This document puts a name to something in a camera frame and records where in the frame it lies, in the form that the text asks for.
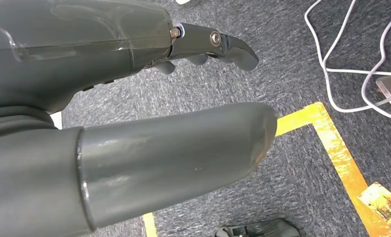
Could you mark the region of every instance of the metal screw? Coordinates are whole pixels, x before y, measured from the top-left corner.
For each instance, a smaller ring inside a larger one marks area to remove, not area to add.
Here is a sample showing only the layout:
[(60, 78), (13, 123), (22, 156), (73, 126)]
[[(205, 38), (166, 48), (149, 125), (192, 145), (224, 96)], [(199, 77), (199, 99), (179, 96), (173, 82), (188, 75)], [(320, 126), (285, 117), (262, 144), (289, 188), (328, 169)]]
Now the metal screw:
[(221, 41), (222, 41), (222, 38), (220, 37), (219, 32), (212, 31), (210, 34), (211, 45), (213, 45), (214, 47), (218, 47), (220, 45)]
[(171, 37), (177, 38), (180, 36), (180, 30), (178, 28), (172, 28), (169, 33), (171, 34)]

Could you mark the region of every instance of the wire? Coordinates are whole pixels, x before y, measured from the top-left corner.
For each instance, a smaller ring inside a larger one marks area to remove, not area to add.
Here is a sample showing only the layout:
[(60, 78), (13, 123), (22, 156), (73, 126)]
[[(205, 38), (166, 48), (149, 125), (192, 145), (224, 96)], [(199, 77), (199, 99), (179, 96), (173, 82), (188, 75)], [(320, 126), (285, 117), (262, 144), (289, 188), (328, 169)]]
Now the wire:
[(385, 38), (386, 38), (386, 35), (388, 34), (388, 31), (390, 30), (390, 28), (391, 28), (391, 21), (389, 22), (388, 26), (383, 31), (382, 37), (380, 38), (380, 55), (381, 55), (381, 59), (373, 67), (373, 69), (369, 72), (369, 74), (367, 75), (367, 77), (364, 80), (363, 86), (361, 87), (361, 96), (363, 97), (364, 102), (366, 102), (366, 104), (369, 105), (371, 108), (373, 108), (375, 111), (377, 111), (377, 112), (379, 112), (379, 113), (381, 113), (384, 116), (389, 117), (389, 118), (391, 118), (391, 114), (386, 112), (386, 111), (384, 111), (384, 110), (382, 110), (382, 109), (380, 109), (380, 108), (377, 108), (376, 105), (371, 103), (370, 100), (367, 98), (365, 91), (366, 91), (367, 84), (370, 81), (370, 78), (373, 76), (373, 73), (384, 63), (384, 61), (386, 59)]
[[(343, 21), (343, 24), (340, 28), (340, 31), (338, 32), (338, 35), (336, 37), (336, 39), (334, 40), (334, 42), (332, 43), (330, 49), (328, 50), (328, 52), (326, 53), (325, 55), (325, 58), (322, 59), (322, 54), (321, 54), (321, 49), (320, 49), (320, 44), (319, 44), (319, 39), (316, 35), (316, 32), (313, 28), (313, 26), (311, 25), (309, 19), (308, 19), (308, 15), (310, 13), (310, 11), (316, 6), (318, 5), (322, 0), (317, 0), (314, 4), (312, 4), (312, 6), (309, 7), (309, 9), (306, 11), (305, 13), (305, 22), (306, 24), (308, 25), (312, 35), (313, 35), (313, 39), (315, 41), (315, 44), (316, 44), (316, 50), (317, 50), (317, 55), (318, 55), (318, 59), (319, 59), (319, 63), (323, 69), (323, 73), (325, 75), (325, 82), (326, 82), (326, 91), (328, 93), (328, 99), (329, 99), (329, 102), (331, 104), (331, 106), (339, 111), (339, 112), (342, 112), (342, 113), (353, 113), (353, 112), (359, 112), (359, 111), (363, 111), (363, 110), (367, 110), (367, 109), (370, 109), (372, 108), (370, 105), (367, 105), (367, 106), (363, 106), (363, 107), (358, 107), (358, 108), (353, 108), (353, 109), (342, 109), (340, 107), (338, 107), (335, 102), (334, 102), (334, 99), (332, 97), (332, 91), (331, 91), (331, 87), (330, 87), (330, 80), (329, 80), (329, 75), (328, 75), (328, 72), (339, 72), (339, 73), (358, 73), (358, 74), (368, 74), (370, 73), (370, 71), (363, 71), (363, 70), (352, 70), (352, 69), (330, 69), (330, 68), (327, 68), (326, 67), (326, 61), (328, 59), (328, 57), (330, 56), (330, 54), (332, 53), (333, 49), (335, 48), (335, 46), (337, 45), (339, 39), (341, 38), (341, 35), (342, 33), (344, 32), (344, 29), (345, 29), (345, 26), (348, 22), (348, 19), (350, 17), (350, 14), (352, 12), (352, 9), (354, 7), (354, 4), (356, 2), (356, 0), (352, 0), (351, 4), (350, 4), (350, 7), (348, 9), (348, 12), (344, 18), (344, 21)], [(376, 72), (374, 71), (373, 74), (377, 74), (377, 75), (385, 75), (385, 76), (391, 76), (391, 73), (388, 73), (388, 72)], [(376, 103), (374, 106), (380, 106), (382, 104), (385, 104), (385, 103), (388, 103), (389, 101), (391, 101), (391, 97), (388, 97), (386, 98), (385, 100), (383, 101), (380, 101), (378, 103)]]

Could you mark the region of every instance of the gray plastic casing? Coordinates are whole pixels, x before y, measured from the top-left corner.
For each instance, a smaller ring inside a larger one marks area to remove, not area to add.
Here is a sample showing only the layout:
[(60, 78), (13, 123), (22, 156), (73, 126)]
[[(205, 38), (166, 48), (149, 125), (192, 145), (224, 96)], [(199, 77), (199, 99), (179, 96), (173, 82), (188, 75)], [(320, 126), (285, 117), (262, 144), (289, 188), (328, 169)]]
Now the gray plastic casing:
[(85, 129), (38, 121), (0, 136), (0, 237), (74, 237), (195, 198), (248, 175), (276, 131), (262, 103)]

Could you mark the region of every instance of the yellow tape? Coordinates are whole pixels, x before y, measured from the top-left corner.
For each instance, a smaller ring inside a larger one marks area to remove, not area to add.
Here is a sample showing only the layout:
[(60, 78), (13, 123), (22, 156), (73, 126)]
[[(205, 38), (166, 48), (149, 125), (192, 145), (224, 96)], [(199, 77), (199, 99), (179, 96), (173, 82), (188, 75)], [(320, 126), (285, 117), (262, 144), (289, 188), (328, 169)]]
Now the yellow tape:
[[(314, 126), (370, 237), (391, 237), (390, 226), (358, 199), (358, 195), (368, 187), (367, 183), (322, 103), (311, 104), (280, 118), (276, 136), (308, 124)], [(153, 214), (144, 215), (143, 220), (146, 236), (157, 237)]]
[(145, 223), (146, 237), (157, 237), (153, 213), (143, 215), (143, 222)]

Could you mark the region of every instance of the gray robot arm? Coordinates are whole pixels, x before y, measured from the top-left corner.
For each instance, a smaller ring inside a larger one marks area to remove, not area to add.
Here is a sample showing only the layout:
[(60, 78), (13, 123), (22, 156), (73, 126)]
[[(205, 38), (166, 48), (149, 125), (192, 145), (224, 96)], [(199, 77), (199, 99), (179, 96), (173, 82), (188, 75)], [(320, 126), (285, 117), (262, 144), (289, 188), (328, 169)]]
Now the gray robot arm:
[(79, 236), (245, 177), (276, 131), (261, 103), (63, 130), (48, 115), (175, 59), (256, 66), (244, 42), (213, 33), (175, 28), (152, 3), (0, 0), (0, 237)]

